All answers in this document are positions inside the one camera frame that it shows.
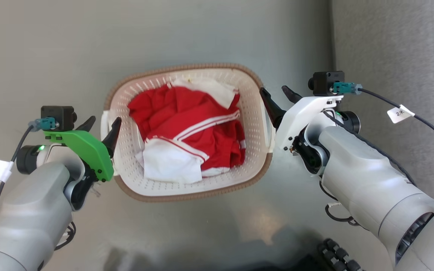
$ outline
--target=cable connector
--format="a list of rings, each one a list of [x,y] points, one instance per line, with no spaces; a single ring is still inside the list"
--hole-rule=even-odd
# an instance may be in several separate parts
[[[351,82],[334,82],[333,87],[329,89],[332,93],[338,95],[338,94],[345,94],[345,93],[352,93],[352,94],[361,94],[361,91],[359,91],[359,88],[363,88],[361,84],[355,84]]]
[[[33,125],[31,132],[37,132],[39,130],[53,130],[60,126],[60,124],[55,121],[55,118],[52,117],[33,120],[32,122],[28,123],[28,126],[31,125]]]

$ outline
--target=floor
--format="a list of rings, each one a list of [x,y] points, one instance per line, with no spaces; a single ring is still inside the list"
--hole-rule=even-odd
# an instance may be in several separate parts
[[[42,105],[71,105],[99,122],[119,79],[168,65],[246,65],[289,108],[281,85],[309,95],[307,79],[332,67],[328,10],[325,0],[0,1],[0,159]],[[38,133],[26,141],[42,142]],[[14,173],[4,193],[23,177]],[[219,197],[145,204],[115,182],[98,192],[74,214],[77,236],[46,271],[286,266],[326,237],[366,270],[391,270],[374,236],[325,215],[330,199],[288,153],[276,152],[257,184]]]

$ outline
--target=red and white jacket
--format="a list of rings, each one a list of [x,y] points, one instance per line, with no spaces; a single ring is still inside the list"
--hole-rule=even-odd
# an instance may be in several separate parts
[[[213,79],[177,79],[147,90],[128,105],[145,149],[145,178],[194,183],[241,165],[245,137],[234,87]]]

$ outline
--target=white plastic basket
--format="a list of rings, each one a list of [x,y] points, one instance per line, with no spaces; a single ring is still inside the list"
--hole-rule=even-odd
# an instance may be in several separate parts
[[[143,178],[143,168],[135,154],[143,139],[136,123],[129,117],[128,103],[142,91],[171,82],[176,78],[214,78],[239,89],[240,121],[246,135],[246,159],[243,165],[228,173],[204,178],[183,185]],[[117,117],[122,118],[113,166],[115,180],[121,189],[140,201],[162,202],[209,197],[232,192],[254,184],[269,168],[274,148],[275,129],[272,127],[259,94],[262,82],[250,69],[237,64],[196,64],[168,67],[128,77],[110,92],[101,119],[101,137]]]

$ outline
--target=gray fabric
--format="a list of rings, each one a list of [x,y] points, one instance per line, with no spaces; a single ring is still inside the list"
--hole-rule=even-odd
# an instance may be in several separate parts
[[[336,68],[434,124],[434,1],[332,2]],[[345,98],[362,134],[391,154],[434,198],[434,132],[415,119],[393,125],[389,106],[367,94]]]

